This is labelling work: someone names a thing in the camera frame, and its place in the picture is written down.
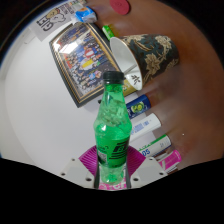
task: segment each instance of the picture frame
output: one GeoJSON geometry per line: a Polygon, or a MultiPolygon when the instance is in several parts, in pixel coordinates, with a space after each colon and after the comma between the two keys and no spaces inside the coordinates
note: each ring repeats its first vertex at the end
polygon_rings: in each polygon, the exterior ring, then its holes
{"type": "Polygon", "coordinates": [[[120,71],[109,41],[95,24],[70,24],[49,44],[60,75],[78,108],[103,93],[104,72],[120,71]]]}

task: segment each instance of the green plastic bottle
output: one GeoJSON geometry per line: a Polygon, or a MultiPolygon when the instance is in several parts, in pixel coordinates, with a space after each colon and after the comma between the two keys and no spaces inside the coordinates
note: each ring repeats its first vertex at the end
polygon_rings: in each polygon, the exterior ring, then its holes
{"type": "Polygon", "coordinates": [[[103,98],[93,126],[101,180],[117,185],[124,177],[132,123],[123,95],[124,73],[105,72],[103,81],[103,98]]]}

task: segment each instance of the gold frame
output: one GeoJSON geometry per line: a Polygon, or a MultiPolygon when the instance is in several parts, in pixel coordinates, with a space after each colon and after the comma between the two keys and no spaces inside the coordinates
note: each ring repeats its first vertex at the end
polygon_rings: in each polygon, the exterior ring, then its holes
{"type": "MultiPolygon", "coordinates": [[[[113,58],[112,52],[110,50],[109,41],[106,39],[104,34],[101,30],[95,25],[95,24],[88,24],[88,23],[80,23],[80,25],[85,25],[88,30],[90,30],[91,35],[95,38],[96,42],[99,44],[100,48],[105,53],[106,57],[108,58],[108,61],[111,63],[111,65],[114,67],[116,71],[120,71],[115,59],[113,58]]],[[[62,79],[64,80],[66,87],[68,91],[70,92],[74,102],[76,103],[77,107],[81,107],[90,100],[94,99],[95,97],[99,96],[103,93],[103,85],[100,85],[96,87],[94,90],[91,90],[87,94],[84,94],[81,96],[79,92],[77,91],[77,87],[74,85],[74,82],[72,78],[69,75],[68,70],[66,69],[63,59],[61,58],[60,53],[55,49],[54,43],[63,35],[65,34],[71,27],[73,27],[72,24],[68,25],[64,30],[62,30],[60,33],[57,34],[51,41],[50,41],[50,47],[52,50],[52,54],[54,56],[56,65],[59,69],[59,72],[62,76],[62,79]]]]}

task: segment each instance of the floral paper cup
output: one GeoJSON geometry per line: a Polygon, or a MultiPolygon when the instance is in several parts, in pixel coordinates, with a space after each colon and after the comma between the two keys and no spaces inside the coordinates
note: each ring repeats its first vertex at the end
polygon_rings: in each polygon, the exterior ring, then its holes
{"type": "Polygon", "coordinates": [[[148,81],[179,62],[173,41],[159,34],[112,37],[110,47],[122,72],[136,65],[126,74],[136,90],[141,90],[148,81]]]}

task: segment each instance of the snack package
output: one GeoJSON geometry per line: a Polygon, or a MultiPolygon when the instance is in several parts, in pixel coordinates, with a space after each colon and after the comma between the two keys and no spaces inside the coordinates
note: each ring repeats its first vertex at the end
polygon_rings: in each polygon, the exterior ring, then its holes
{"type": "Polygon", "coordinates": [[[88,6],[76,11],[72,19],[74,22],[76,21],[83,23],[95,23],[97,21],[96,13],[88,6]]]}
{"type": "Polygon", "coordinates": [[[177,150],[173,150],[169,154],[165,154],[164,157],[160,157],[158,163],[160,166],[168,173],[169,171],[173,170],[178,163],[181,162],[180,153],[177,150]]]}

